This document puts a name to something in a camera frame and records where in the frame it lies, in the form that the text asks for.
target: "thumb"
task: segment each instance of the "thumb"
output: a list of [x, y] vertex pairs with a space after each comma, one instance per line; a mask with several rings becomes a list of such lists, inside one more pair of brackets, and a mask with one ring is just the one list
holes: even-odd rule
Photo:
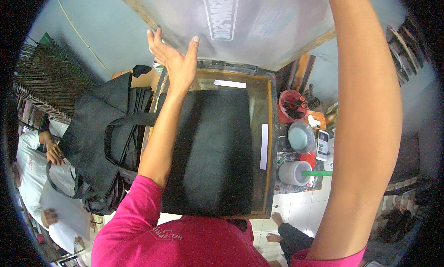
[[186, 59], [197, 60], [197, 50], [199, 49], [199, 37], [195, 36], [188, 45], [188, 52], [185, 55]]

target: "black bag handle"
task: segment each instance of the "black bag handle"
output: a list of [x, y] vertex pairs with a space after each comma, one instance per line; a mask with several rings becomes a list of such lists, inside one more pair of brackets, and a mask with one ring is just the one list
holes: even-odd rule
[[134, 113], [124, 115], [120, 119], [114, 120], [111, 122], [107, 129], [105, 130], [105, 140], [104, 140], [104, 149], [105, 149], [105, 158], [113, 164], [118, 171], [128, 175], [128, 176], [136, 176], [136, 171], [131, 171], [123, 168], [118, 162], [116, 162], [111, 157], [111, 136], [113, 132], [113, 126], [117, 125], [144, 125], [144, 126], [154, 126], [156, 122], [156, 113]]
[[54, 190], [56, 190], [57, 192], [63, 194], [64, 196], [67, 196], [71, 199], [81, 199], [81, 193], [79, 193], [79, 179], [80, 179], [80, 175], [77, 174], [76, 177], [74, 178], [74, 175], [72, 175], [72, 171], [71, 172], [71, 177], [74, 180], [74, 196], [70, 196], [68, 194], [66, 194], [65, 192], [63, 192], [60, 188], [57, 187], [57, 185], [52, 181], [51, 176], [49, 175], [49, 169], [51, 169], [52, 166], [52, 162], [48, 161], [48, 164], [46, 164], [46, 175], [48, 177], [48, 181], [49, 184], [53, 187]]

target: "white smartphone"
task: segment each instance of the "white smartphone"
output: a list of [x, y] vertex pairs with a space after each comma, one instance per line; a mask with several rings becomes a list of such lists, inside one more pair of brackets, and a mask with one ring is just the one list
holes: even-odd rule
[[325, 131], [319, 130], [316, 159], [324, 162], [327, 161], [328, 150], [329, 150], [329, 134]]

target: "white tape strip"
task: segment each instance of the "white tape strip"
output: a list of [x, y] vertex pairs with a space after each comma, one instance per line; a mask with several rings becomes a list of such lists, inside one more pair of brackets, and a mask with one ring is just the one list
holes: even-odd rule
[[214, 84], [218, 86], [226, 86], [226, 87], [240, 87], [240, 88], [246, 88], [247, 83], [241, 83], [241, 82], [233, 82], [233, 81], [225, 81], [225, 80], [214, 80]]
[[267, 169], [268, 124], [262, 124], [261, 170]]

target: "shirt logo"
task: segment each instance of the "shirt logo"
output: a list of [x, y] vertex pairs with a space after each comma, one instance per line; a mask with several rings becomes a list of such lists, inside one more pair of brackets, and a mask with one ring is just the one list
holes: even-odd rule
[[239, 0], [203, 0], [212, 40], [233, 40]]
[[29, 157], [29, 168], [31, 170], [33, 170], [33, 168], [34, 168], [34, 161], [32, 161], [32, 156]]
[[152, 230], [150, 230], [150, 233], [154, 236], [154, 238], [158, 240], [169, 240], [174, 241], [174, 239], [182, 240], [182, 236], [174, 234], [172, 230], [163, 230], [159, 226], [153, 227]]

